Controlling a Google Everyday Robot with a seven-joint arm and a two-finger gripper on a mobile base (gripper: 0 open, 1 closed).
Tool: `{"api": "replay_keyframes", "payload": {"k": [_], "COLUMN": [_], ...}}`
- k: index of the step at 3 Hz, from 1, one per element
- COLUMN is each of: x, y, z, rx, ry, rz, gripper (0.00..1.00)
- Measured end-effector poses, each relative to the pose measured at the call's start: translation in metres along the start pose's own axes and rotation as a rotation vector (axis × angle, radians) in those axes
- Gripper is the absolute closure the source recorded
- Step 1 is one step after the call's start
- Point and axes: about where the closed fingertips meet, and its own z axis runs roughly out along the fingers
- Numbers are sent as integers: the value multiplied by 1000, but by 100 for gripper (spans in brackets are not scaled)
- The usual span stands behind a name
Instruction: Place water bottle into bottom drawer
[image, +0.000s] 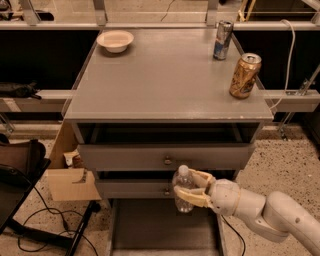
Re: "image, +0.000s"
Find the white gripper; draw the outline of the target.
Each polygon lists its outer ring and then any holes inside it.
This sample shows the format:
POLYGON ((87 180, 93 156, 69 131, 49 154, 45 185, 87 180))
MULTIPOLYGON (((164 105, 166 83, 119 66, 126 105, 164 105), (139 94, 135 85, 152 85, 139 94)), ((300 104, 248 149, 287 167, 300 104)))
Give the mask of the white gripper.
POLYGON ((194 183, 199 188, 188 189, 176 185, 175 194, 182 200, 198 207, 210 208, 220 215, 232 215, 239 201, 240 187, 227 179, 216 178, 207 172, 190 169, 194 183), (204 188, 209 188, 208 195, 204 188))

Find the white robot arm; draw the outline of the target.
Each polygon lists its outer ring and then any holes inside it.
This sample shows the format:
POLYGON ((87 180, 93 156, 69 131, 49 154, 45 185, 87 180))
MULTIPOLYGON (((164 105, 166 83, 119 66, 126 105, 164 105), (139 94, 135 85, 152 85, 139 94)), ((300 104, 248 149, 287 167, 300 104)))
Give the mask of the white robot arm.
POLYGON ((273 242, 282 242, 291 234, 313 256, 320 256, 320 222, 287 194, 274 191, 263 196, 185 165, 175 172, 172 186, 175 197, 192 206, 234 216, 273 242))

